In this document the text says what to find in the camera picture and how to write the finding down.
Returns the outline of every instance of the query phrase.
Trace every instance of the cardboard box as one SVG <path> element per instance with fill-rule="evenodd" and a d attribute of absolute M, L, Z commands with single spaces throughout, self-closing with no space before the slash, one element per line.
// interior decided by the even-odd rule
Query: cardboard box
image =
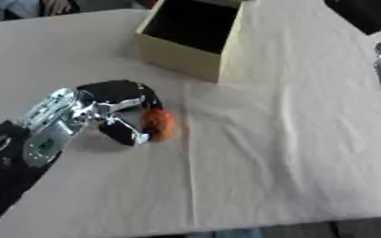
<path fill-rule="evenodd" d="M 218 82 L 242 0 L 159 0 L 137 29 L 141 57 Z"/>

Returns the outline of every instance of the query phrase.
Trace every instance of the beige box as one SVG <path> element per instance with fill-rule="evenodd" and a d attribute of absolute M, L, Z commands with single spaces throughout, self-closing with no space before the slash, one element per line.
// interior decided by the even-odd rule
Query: beige box
<path fill-rule="evenodd" d="M 136 34 L 150 63 L 218 82 L 242 0 L 159 0 Z"/>

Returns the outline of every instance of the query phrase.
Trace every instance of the orange ball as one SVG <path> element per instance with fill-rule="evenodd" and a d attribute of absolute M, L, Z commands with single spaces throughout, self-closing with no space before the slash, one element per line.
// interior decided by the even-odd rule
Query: orange ball
<path fill-rule="evenodd" d="M 141 116 L 141 126 L 151 131 L 151 140 L 165 141 L 173 136 L 175 118 L 172 113 L 161 109 L 150 109 Z"/>

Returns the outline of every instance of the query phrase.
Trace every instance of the table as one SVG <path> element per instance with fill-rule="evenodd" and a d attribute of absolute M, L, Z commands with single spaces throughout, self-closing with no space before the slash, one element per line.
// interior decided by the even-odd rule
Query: table
<path fill-rule="evenodd" d="M 0 237 L 120 237 L 381 217 L 374 44 L 316 0 L 243 4 L 221 84 L 143 63 L 142 10 L 0 23 L 0 122 L 60 87 L 153 87 L 175 137 L 86 133 L 0 219 Z"/>

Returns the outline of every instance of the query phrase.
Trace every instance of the dark floor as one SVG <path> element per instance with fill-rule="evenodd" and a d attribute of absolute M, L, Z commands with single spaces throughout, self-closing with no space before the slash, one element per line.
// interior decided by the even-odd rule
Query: dark floor
<path fill-rule="evenodd" d="M 83 11 L 138 7 L 132 5 L 130 0 L 77 0 L 77 2 Z M 273 227 L 262 231 L 265 238 L 381 238 L 381 218 Z"/>

